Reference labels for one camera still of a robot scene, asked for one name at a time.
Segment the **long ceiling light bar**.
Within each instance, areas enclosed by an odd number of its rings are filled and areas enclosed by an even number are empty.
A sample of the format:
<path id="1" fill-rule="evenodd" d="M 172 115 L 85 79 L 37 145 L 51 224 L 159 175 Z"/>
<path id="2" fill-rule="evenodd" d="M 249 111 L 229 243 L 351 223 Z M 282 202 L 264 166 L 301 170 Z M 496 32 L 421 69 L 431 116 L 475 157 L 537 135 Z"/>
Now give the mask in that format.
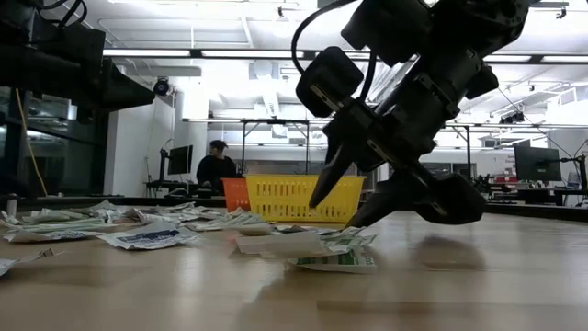
<path id="1" fill-rule="evenodd" d="M 173 58 L 214 60 L 290 60 L 291 51 L 253 49 L 104 49 L 103 55 L 112 58 Z M 491 54 L 487 63 L 531 63 L 545 65 L 588 64 L 588 55 Z"/>

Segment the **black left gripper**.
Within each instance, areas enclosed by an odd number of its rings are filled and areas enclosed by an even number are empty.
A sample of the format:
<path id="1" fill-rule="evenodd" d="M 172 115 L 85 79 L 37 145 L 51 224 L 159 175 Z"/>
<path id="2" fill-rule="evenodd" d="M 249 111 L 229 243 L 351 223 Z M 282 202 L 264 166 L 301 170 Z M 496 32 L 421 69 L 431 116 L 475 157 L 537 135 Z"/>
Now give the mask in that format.
<path id="1" fill-rule="evenodd" d="M 59 97 L 70 99 L 83 108 L 102 112 L 146 106 L 155 99 L 150 88 L 122 73 L 111 58 L 107 59 L 107 82 L 103 73 L 104 31 L 67 26 L 59 30 L 58 37 L 59 54 L 71 63 L 68 71 L 58 73 L 61 79 Z"/>

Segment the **standing person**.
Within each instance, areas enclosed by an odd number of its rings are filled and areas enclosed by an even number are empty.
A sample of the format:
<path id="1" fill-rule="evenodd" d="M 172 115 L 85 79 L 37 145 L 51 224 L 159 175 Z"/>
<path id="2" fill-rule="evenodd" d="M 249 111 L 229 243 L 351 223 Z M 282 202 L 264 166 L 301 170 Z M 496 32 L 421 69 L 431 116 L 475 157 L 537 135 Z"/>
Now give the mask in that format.
<path id="1" fill-rule="evenodd" d="M 222 140 L 213 140 L 209 143 L 209 154 L 199 162 L 196 174 L 201 187 L 222 190 L 223 178 L 241 176 L 233 160 L 224 154 L 227 147 L 226 142 Z"/>

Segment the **distant black metal frame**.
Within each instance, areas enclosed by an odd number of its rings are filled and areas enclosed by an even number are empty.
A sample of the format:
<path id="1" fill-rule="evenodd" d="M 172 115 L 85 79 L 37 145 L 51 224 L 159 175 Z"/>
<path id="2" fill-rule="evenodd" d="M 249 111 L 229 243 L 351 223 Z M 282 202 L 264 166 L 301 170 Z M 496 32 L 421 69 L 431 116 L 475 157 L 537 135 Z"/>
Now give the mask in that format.
<path id="1" fill-rule="evenodd" d="M 327 120 L 284 119 L 183 119 L 183 122 L 220 126 L 220 138 L 237 160 L 238 170 L 247 172 L 248 160 L 297 161 L 309 174 L 310 163 L 318 162 L 316 152 L 326 152 L 322 127 Z"/>

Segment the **yellow plastic basket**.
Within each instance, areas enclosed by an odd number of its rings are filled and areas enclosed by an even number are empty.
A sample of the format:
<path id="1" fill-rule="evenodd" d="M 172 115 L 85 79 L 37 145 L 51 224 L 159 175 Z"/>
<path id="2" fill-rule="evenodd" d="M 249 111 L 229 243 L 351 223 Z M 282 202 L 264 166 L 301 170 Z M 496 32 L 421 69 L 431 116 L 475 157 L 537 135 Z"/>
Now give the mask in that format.
<path id="1" fill-rule="evenodd" d="M 347 223 L 355 214 L 364 177 L 343 176 L 316 207 L 309 201 L 318 175 L 247 175 L 251 211 L 269 222 Z"/>

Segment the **orange-red plastic basket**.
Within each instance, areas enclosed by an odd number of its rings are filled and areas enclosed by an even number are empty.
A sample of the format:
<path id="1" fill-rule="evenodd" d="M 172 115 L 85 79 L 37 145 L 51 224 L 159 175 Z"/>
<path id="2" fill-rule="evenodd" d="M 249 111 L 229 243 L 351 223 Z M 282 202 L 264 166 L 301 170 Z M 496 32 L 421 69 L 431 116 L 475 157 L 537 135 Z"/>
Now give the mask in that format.
<path id="1" fill-rule="evenodd" d="M 246 180 L 244 177 L 222 179 L 226 208 L 228 211 L 251 210 Z"/>

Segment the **black computer monitor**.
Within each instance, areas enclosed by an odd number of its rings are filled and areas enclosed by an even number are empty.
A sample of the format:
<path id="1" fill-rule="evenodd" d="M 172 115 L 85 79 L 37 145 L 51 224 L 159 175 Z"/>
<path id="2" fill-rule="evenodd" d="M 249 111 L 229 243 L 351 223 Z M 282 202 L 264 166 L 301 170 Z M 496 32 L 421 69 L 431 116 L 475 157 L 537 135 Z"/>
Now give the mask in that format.
<path id="1" fill-rule="evenodd" d="M 187 145 L 173 148 L 168 155 L 168 175 L 184 175 L 191 172 L 193 146 Z"/>
<path id="2" fill-rule="evenodd" d="M 558 149 L 516 146 L 514 159 L 519 180 L 561 181 Z"/>

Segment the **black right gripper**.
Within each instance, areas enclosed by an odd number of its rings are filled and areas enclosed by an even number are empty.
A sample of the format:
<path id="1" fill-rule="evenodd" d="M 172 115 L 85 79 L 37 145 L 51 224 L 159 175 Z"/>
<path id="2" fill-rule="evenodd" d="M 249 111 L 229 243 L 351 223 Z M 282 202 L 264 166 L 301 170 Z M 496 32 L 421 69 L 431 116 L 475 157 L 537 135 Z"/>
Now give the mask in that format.
<path id="1" fill-rule="evenodd" d="M 474 98 L 498 80 L 474 51 L 442 51 L 420 58 L 377 107 L 349 101 L 323 131 L 327 155 L 311 194 L 315 209 L 351 164 L 368 171 L 392 166 L 387 180 L 362 204 L 346 227 L 369 227 L 390 213 L 412 209 L 430 223 L 461 225 L 481 219 L 485 199 L 459 174 L 437 177 L 419 159 L 435 148 L 435 136 L 459 114 L 463 97 Z"/>

